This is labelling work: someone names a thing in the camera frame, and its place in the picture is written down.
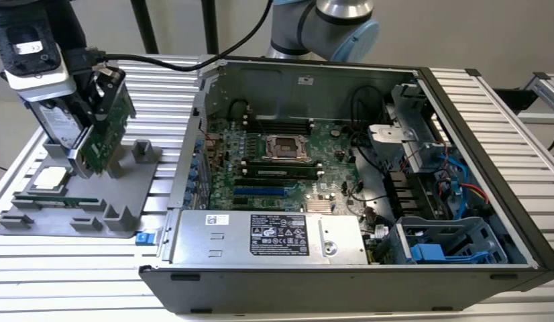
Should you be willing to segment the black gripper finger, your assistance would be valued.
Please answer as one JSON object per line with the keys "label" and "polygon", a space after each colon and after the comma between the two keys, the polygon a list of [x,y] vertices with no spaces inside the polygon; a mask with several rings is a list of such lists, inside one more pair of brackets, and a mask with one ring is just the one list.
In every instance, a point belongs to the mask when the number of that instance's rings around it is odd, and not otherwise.
{"label": "black gripper finger", "polygon": [[113,115],[121,111],[124,103],[125,71],[117,67],[101,66],[96,68],[93,105],[95,115]]}
{"label": "black gripper finger", "polygon": [[77,117],[83,127],[91,127],[95,123],[93,116],[91,114],[91,106],[83,100],[80,95],[68,96],[68,107],[71,114]]}

